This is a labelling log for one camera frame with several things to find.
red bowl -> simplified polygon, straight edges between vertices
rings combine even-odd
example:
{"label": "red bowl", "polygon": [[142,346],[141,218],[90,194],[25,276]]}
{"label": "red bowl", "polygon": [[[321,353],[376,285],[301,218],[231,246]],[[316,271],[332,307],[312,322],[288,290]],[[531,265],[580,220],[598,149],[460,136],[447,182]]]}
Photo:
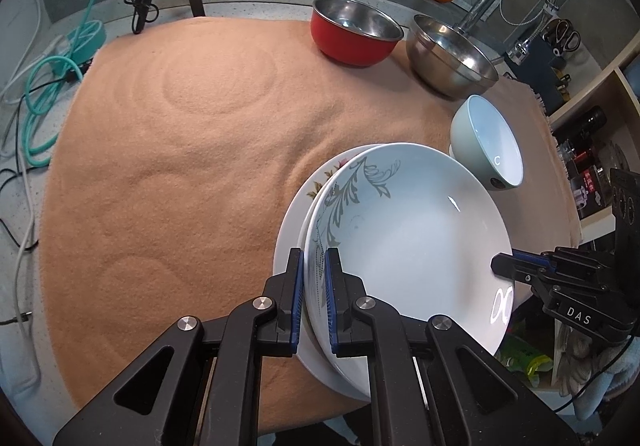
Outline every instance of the red bowl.
{"label": "red bowl", "polygon": [[315,0],[311,37],[325,55],[354,66],[380,63],[404,37],[402,27],[355,0]]}

white plate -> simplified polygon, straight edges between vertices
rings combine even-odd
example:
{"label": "white plate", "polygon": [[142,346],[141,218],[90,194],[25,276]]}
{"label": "white plate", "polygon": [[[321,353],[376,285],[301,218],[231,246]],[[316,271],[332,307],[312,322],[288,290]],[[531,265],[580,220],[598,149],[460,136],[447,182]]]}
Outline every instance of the white plate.
{"label": "white plate", "polygon": [[305,242],[305,301],[327,358],[369,396],[366,358],[336,358],[329,344],[324,251],[338,247],[345,272],[367,294],[421,320],[452,317],[489,353],[509,323],[513,283],[491,260],[511,253],[498,209],[482,184],[444,153],[411,143],[370,149],[321,191]]}
{"label": "white plate", "polygon": [[[320,166],[298,190],[298,193],[289,204],[289,209],[287,209],[280,226],[276,250],[273,255],[273,275],[280,274],[287,269],[290,248],[304,246],[306,228],[312,213],[311,206],[320,188],[350,159],[375,146],[378,145],[368,144],[340,153],[340,155]],[[351,386],[325,357],[318,340],[313,334],[304,306],[302,320],[300,321],[300,342],[297,356],[300,362],[305,365],[305,368],[322,384],[344,396],[369,400]]]}

faucet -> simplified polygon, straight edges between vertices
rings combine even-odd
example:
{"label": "faucet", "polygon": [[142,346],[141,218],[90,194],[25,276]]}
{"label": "faucet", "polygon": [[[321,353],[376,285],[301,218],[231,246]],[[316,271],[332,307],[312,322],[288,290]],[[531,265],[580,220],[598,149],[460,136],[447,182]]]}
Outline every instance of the faucet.
{"label": "faucet", "polygon": [[[471,10],[466,14],[464,18],[454,28],[461,34],[468,34],[471,28],[478,22],[482,15],[487,12],[491,4],[495,0],[478,0]],[[508,57],[516,64],[521,64],[529,55],[529,45],[535,39],[535,37],[542,32],[542,29],[549,22],[549,20],[558,12],[557,0],[545,0],[545,4],[540,15],[540,21],[538,26],[524,39],[519,39],[515,46],[507,51]]]}

silver bolt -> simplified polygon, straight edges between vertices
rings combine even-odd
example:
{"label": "silver bolt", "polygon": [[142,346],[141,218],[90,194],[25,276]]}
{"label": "silver bolt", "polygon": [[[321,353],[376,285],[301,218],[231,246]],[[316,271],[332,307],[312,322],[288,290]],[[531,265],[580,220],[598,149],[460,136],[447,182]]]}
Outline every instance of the silver bolt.
{"label": "silver bolt", "polygon": [[267,296],[258,296],[254,300],[254,307],[258,309],[258,311],[264,311],[273,305],[271,298],[267,298]]}
{"label": "silver bolt", "polygon": [[356,300],[356,305],[362,310],[372,309],[376,306],[376,301],[371,296],[363,296]]}
{"label": "silver bolt", "polygon": [[448,331],[452,326],[452,321],[446,316],[436,316],[431,321],[434,327],[436,327],[439,331]]}
{"label": "silver bolt", "polygon": [[185,316],[184,318],[180,318],[178,320],[178,328],[181,331],[190,331],[195,328],[198,324],[198,320],[193,316]]}

ceramic plate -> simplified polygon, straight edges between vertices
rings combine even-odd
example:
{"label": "ceramic plate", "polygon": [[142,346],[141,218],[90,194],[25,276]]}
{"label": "ceramic plate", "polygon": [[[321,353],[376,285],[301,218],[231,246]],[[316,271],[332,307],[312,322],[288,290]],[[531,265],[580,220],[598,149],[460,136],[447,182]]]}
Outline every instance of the ceramic plate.
{"label": "ceramic plate", "polygon": [[452,317],[489,353],[509,323],[513,283],[491,260],[511,253],[504,223],[482,184],[444,153],[411,143],[361,153],[321,191],[305,242],[305,300],[327,358],[369,396],[366,358],[336,358],[329,345],[324,251],[398,312]]}
{"label": "ceramic plate", "polygon": [[[278,233],[276,250],[273,255],[274,275],[280,274],[287,269],[290,248],[304,247],[306,228],[312,214],[311,206],[314,199],[319,198],[318,193],[322,186],[350,159],[375,146],[378,145],[369,144],[340,153],[340,155],[320,166],[298,190],[298,193],[289,204],[289,209],[284,215],[280,232]],[[305,307],[303,307],[302,321],[300,322],[300,343],[298,344],[297,356],[300,362],[305,365],[305,368],[322,384],[344,396],[368,400],[367,397],[351,386],[325,357],[318,340],[313,334]]]}

